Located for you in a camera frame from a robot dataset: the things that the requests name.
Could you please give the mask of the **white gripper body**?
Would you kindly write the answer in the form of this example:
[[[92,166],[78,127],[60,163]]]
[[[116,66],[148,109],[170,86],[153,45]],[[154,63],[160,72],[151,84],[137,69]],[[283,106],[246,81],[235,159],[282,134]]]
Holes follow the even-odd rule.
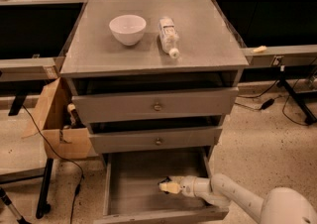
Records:
[[[207,198],[211,195],[209,178],[198,176],[185,176],[180,182],[181,193],[187,197]]]

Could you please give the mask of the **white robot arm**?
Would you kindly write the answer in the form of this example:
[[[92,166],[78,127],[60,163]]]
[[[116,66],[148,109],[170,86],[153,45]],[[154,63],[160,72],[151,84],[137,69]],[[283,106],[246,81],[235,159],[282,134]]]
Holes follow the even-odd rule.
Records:
[[[235,202],[258,224],[317,224],[311,203],[288,187],[274,188],[261,198],[220,173],[211,178],[168,176],[158,187],[165,193],[201,198],[218,207]]]

